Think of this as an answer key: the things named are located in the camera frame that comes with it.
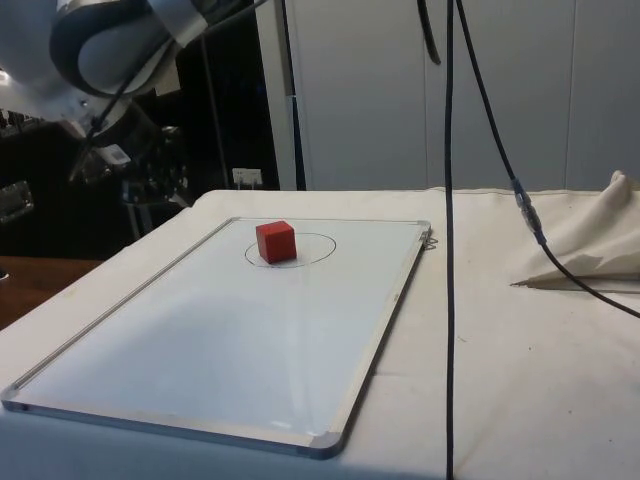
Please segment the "electrical outlet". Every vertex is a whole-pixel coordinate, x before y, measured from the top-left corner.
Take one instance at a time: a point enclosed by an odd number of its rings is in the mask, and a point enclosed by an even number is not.
[[[240,186],[262,186],[262,170],[259,168],[234,168],[233,183]]]

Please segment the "crumpled white cloth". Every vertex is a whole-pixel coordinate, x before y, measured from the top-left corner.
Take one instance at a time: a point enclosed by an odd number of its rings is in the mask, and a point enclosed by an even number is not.
[[[571,215],[545,222],[549,248],[574,275],[602,292],[640,293],[640,185],[616,171],[610,185]],[[535,242],[518,255],[514,284],[576,289]]]

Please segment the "cable connector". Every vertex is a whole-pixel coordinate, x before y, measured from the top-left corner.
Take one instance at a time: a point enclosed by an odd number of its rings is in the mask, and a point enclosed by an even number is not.
[[[538,212],[531,203],[531,197],[527,194],[526,190],[522,187],[520,180],[513,178],[511,180],[511,186],[513,193],[516,196],[516,203],[522,212],[525,223],[529,227],[529,230],[533,232],[533,236],[536,237],[537,242],[540,245],[546,245],[547,239],[542,232],[542,222],[538,217]]]

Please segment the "whiteboard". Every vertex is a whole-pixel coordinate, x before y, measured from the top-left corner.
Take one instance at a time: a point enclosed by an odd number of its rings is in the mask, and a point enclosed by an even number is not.
[[[6,408],[326,458],[340,451],[429,235],[425,222],[294,220],[298,259],[232,219],[2,396]]]

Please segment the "red cube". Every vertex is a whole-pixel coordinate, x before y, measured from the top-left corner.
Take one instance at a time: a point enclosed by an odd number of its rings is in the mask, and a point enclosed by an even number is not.
[[[287,222],[267,223],[256,227],[258,250],[267,263],[284,262],[297,257],[296,237]]]

